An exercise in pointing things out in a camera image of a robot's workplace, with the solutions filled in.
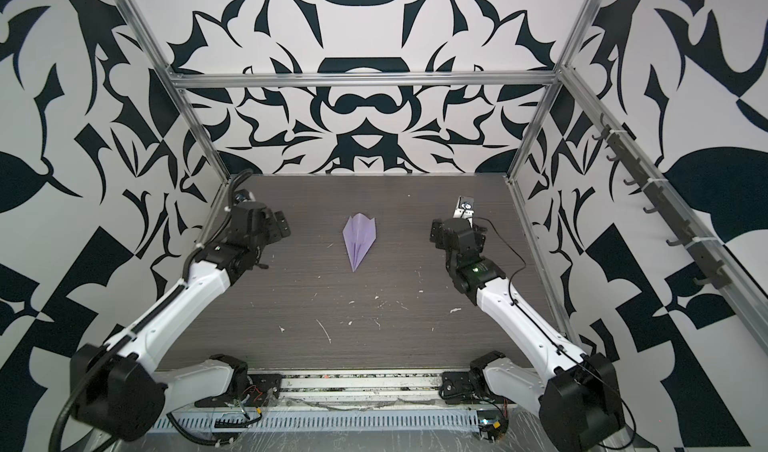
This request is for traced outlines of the lilac square paper sheet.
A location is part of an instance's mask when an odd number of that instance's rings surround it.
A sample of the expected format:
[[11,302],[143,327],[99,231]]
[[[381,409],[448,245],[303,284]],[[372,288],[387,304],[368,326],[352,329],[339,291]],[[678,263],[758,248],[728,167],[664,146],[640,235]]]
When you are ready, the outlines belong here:
[[351,270],[356,272],[377,238],[376,221],[362,213],[350,217],[342,235]]

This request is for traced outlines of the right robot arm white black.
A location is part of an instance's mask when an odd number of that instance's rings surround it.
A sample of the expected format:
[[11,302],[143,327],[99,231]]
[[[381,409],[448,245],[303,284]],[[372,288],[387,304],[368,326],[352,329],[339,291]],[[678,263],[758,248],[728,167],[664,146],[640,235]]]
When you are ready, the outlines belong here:
[[536,415],[559,451],[605,448],[606,439],[634,421],[612,363],[601,353],[587,354],[524,300],[511,276],[483,256],[483,228],[467,218],[436,219],[430,241],[444,252],[457,291],[493,319],[532,366],[523,370],[499,354],[481,357],[471,368],[485,393]]

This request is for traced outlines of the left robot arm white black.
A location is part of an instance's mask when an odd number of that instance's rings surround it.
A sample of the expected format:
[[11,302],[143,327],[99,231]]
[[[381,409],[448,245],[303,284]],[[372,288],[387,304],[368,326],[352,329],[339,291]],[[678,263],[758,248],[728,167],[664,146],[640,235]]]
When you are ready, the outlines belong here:
[[48,448],[59,451],[70,420],[132,442],[165,416],[198,401],[239,401],[249,386],[248,366],[226,354],[161,372],[162,359],[182,333],[245,273],[263,268],[265,248],[290,236],[281,211],[245,201],[229,205],[211,240],[185,259],[170,292],[102,345],[86,344],[70,360],[70,395],[54,422]]

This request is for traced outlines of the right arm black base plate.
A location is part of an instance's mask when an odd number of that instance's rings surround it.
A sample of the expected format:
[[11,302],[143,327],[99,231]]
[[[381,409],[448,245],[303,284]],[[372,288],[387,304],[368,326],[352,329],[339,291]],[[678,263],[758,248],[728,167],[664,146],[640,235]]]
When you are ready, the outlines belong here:
[[479,404],[485,401],[512,404],[510,399],[491,392],[478,369],[443,372],[438,395],[448,405]]

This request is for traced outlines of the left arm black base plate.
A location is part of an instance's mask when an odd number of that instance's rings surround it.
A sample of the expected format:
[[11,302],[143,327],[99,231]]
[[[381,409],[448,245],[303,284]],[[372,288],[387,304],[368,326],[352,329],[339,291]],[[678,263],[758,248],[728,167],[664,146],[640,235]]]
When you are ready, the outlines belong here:
[[198,400],[197,408],[234,406],[236,402],[245,407],[265,405],[271,396],[279,396],[283,375],[277,373],[235,372],[224,393]]

